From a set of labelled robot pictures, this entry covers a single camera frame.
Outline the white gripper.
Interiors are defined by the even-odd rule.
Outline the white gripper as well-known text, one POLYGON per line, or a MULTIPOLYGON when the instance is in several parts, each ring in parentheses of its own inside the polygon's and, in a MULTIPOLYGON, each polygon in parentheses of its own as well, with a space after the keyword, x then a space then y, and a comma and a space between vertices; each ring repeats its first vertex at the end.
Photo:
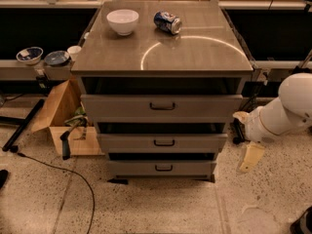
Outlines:
POLYGON ((247 144, 244 157, 239 166, 239 171, 242 173, 250 172, 260 161, 264 155, 265 147, 256 142, 262 142, 262 139, 267 136, 267 131, 264 129, 260 120, 259 106, 252 112, 236 111, 233 117, 240 123, 245 124, 245 137, 251 142, 247 144))

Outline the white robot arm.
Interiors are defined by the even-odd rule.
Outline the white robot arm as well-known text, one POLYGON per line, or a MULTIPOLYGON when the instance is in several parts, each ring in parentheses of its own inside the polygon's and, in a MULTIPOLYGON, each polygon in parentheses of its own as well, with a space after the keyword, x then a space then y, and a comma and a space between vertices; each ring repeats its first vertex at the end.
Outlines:
POLYGON ((233 117, 245 126, 245 138, 249 141, 239 165, 239 171, 247 173, 260 161, 268 144, 312 125, 312 74, 287 77, 272 101, 250 113, 237 111, 233 117))

